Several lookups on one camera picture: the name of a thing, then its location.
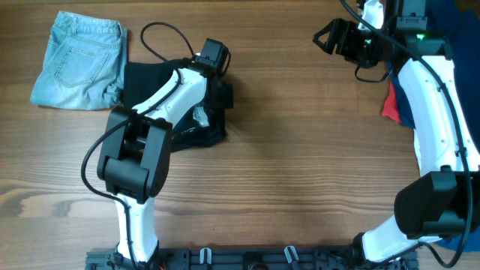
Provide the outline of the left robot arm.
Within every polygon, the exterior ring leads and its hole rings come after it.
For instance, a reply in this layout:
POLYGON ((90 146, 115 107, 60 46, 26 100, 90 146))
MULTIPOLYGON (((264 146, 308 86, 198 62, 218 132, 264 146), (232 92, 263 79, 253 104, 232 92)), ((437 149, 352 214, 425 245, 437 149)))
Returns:
POLYGON ((113 265, 153 268, 158 253, 154 201, 167 180, 170 155, 209 147, 226 136, 233 87, 221 78, 230 59, 223 43, 208 39, 151 97, 109 114, 97 175, 118 210, 120 241, 113 265))

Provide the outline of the black shorts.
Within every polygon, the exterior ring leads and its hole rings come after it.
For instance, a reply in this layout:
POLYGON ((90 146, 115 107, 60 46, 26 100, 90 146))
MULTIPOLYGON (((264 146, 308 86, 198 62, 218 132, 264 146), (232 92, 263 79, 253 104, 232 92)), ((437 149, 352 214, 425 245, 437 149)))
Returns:
MULTIPOLYGON (((180 60, 164 63, 146 64, 128 62, 124 67, 124 90, 122 103, 126 108, 133 108, 150 98, 173 75, 174 67, 180 60)), ((173 128, 172 151, 193 147, 210 147, 220 143, 227 136, 226 109, 212 109, 208 106, 195 106, 187 111, 178 124, 173 128), (200 127, 193 119, 195 107, 204 107, 208 115, 209 127, 200 127)))

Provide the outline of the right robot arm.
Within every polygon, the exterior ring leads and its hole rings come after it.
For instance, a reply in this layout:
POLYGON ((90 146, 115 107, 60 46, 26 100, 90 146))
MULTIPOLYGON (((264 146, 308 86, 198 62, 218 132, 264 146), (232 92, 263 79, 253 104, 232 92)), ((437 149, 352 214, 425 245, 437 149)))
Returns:
POLYGON ((357 68, 391 65, 415 125, 419 178, 401 190, 393 215, 355 237, 350 268, 381 269, 420 247, 458 239, 451 268, 479 227, 479 150, 455 85, 447 36, 428 26, 426 1, 358 1, 351 20, 333 19, 313 36, 325 53, 357 68))

